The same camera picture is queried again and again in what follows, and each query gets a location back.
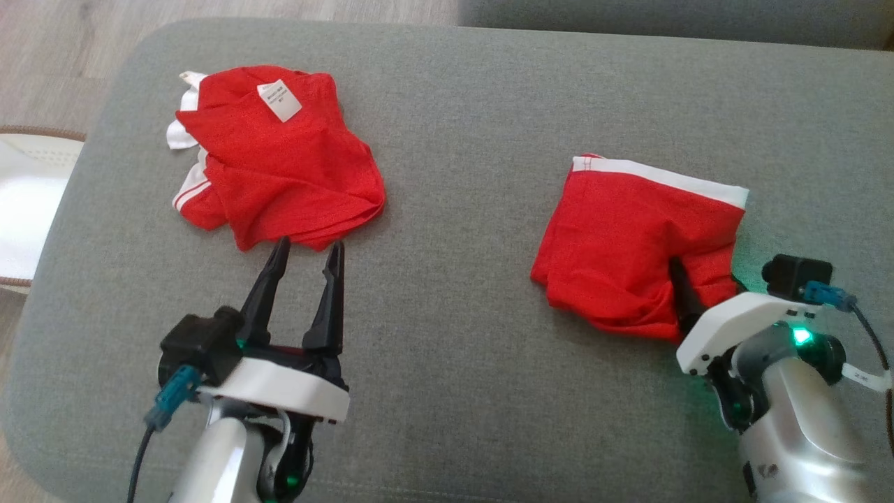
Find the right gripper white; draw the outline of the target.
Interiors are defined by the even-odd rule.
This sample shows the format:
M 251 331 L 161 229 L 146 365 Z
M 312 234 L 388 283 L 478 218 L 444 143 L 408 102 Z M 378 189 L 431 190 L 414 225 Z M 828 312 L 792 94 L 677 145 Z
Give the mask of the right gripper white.
M 818 305 L 785 300 L 770 294 L 748 292 L 747 286 L 731 276 L 737 296 L 706 309 L 679 257 L 668 262 L 673 286 L 677 325 L 686 335 L 676 357 L 684 374 L 705 376 L 710 363 L 727 351 L 750 340 L 779 322 L 801 322 L 821 311 Z

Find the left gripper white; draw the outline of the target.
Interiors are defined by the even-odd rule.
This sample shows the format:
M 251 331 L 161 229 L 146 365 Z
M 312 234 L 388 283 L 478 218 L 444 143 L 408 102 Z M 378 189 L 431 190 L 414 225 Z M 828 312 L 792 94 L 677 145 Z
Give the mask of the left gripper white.
M 243 303 L 239 362 L 220 385 L 199 386 L 199 404 L 210 411 L 208 423 L 224 417 L 274 418 L 278 413 L 330 423 L 347 418 L 348 391 L 305 370 L 310 360 L 297 348 L 264 347 L 270 344 L 268 323 L 290 249 L 290 239 L 278 239 Z M 344 252 L 342 241 L 332 244 L 315 319 L 301 341 L 305 351 L 344 350 Z

